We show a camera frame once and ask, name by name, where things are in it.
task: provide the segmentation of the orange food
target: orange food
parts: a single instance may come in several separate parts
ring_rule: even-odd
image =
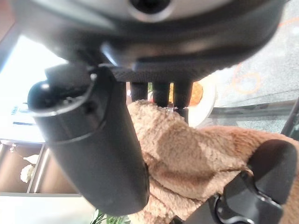
[[[195,106],[199,104],[202,98],[202,93],[202,86],[198,82],[193,83],[189,106]],[[173,103],[173,83],[170,84],[169,102]]]

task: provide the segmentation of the gray pavement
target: gray pavement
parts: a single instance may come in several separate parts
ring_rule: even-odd
[[[299,97],[299,1],[286,4],[272,40],[243,63],[212,74],[217,82],[216,107],[291,100]],[[233,125],[280,132],[287,116],[207,119],[201,126]]]

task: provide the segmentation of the circular lens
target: circular lens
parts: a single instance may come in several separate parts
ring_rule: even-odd
[[[164,10],[171,0],[130,0],[131,4],[140,12],[155,14]]]

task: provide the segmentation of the beige fleece fabric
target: beige fleece fabric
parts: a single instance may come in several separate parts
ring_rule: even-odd
[[[247,169],[249,157],[267,140],[285,140],[299,149],[299,142],[281,134],[229,126],[194,129],[177,113],[147,101],[128,110],[150,174],[149,203],[130,215],[134,224],[168,224],[175,215],[187,219]],[[299,223],[298,176],[297,169],[282,224]]]

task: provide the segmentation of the wooden cabinet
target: wooden cabinet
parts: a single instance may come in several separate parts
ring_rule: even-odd
[[[0,195],[9,193],[24,194],[77,194],[73,184],[68,181],[49,149],[44,144],[16,144],[14,152],[10,145],[3,145],[0,152]],[[39,155],[37,164],[28,183],[20,179],[21,170],[29,165],[23,157]]]

